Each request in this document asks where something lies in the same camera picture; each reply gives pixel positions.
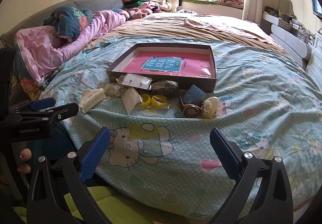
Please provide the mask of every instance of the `television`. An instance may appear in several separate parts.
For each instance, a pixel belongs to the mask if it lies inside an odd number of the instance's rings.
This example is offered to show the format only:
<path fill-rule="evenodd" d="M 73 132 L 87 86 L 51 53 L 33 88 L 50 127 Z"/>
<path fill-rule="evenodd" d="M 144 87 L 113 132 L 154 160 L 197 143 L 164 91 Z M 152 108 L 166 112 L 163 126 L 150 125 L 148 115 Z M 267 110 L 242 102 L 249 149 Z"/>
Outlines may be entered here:
<path fill-rule="evenodd" d="M 318 0 L 312 0 L 313 3 L 313 13 L 317 15 L 322 20 L 322 7 Z"/>

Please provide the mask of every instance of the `watch face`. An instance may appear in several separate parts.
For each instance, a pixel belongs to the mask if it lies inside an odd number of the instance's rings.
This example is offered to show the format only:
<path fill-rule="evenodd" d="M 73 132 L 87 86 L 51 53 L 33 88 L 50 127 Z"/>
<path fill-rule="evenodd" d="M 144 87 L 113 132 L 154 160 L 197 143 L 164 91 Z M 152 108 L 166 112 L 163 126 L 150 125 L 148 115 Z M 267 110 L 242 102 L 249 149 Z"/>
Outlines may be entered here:
<path fill-rule="evenodd" d="M 186 107 L 183 110 L 183 115 L 186 118 L 197 118 L 200 115 L 200 110 L 197 107 Z"/>

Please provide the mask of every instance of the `pink comforter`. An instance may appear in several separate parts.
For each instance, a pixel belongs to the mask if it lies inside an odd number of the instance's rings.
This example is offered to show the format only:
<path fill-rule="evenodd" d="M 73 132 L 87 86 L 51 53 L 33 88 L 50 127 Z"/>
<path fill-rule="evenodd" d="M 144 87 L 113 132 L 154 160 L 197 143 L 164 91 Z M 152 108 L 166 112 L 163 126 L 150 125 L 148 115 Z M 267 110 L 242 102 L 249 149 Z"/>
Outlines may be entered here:
<path fill-rule="evenodd" d="M 19 30 L 15 39 L 29 74 L 35 83 L 41 84 L 51 72 L 76 56 L 91 40 L 107 34 L 124 24 L 125 20 L 124 16 L 112 10 L 103 10 L 93 15 L 84 32 L 71 43 L 57 38 L 52 26 Z"/>

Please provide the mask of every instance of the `light blue polka dot bedsheet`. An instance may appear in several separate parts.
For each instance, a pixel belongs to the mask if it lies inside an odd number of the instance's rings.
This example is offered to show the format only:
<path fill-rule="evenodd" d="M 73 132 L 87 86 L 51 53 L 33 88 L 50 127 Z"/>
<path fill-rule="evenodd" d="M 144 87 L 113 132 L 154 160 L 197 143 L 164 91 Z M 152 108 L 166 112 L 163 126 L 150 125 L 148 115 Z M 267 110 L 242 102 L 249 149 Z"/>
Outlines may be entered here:
<path fill-rule="evenodd" d="M 62 122 L 77 148 L 102 126 L 110 129 L 97 174 L 146 205 L 210 219 L 234 186 L 209 143 L 217 127 L 243 151 L 282 157 L 294 208 L 318 192 L 322 95 L 299 65 L 273 51 L 217 40 L 114 37 L 61 65 L 41 97 L 54 97 L 56 105 L 79 103 L 84 89 L 108 83 L 106 69 L 113 60 L 136 43 L 158 42 L 210 45 L 218 73 L 215 95 L 224 108 L 213 120 L 187 119 L 173 98 L 167 112 L 138 110 L 128 116 L 120 98 L 107 97 L 89 113 Z M 259 184 L 260 179 L 245 210 Z"/>

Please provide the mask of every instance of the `tan blanket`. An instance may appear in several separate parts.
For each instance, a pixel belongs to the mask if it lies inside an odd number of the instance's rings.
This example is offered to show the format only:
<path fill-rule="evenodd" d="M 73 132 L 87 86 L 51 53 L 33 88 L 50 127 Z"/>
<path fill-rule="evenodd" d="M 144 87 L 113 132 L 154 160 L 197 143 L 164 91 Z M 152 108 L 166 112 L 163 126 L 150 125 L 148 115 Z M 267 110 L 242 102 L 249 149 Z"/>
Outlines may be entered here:
<path fill-rule="evenodd" d="M 259 27 L 252 25 L 252 29 L 247 30 L 250 29 L 249 22 L 227 17 L 225 22 L 221 21 L 222 29 L 217 27 L 217 31 L 202 27 L 196 27 L 193 25 L 185 25 L 185 20 L 189 19 L 203 22 L 205 15 L 207 16 L 207 20 L 209 20 L 209 18 L 211 17 L 211 15 L 209 14 L 193 15 L 188 13 L 154 13 L 142 19 L 125 22 L 125 24 L 113 29 L 110 33 L 88 44 L 86 49 L 89 49 L 95 44 L 103 42 L 114 36 L 162 36 L 170 38 L 196 38 L 200 40 L 214 39 L 221 41 L 231 41 L 248 46 L 269 49 L 288 56 L 287 52 L 281 46 L 275 43 L 273 39 L 266 35 Z M 224 30 L 223 23 L 231 26 L 234 20 L 236 21 L 235 31 L 238 33 L 229 32 L 229 30 L 234 27 L 226 28 L 225 31 L 222 31 Z M 243 29 L 245 29 L 244 33 L 247 34 L 245 36 L 242 36 Z"/>

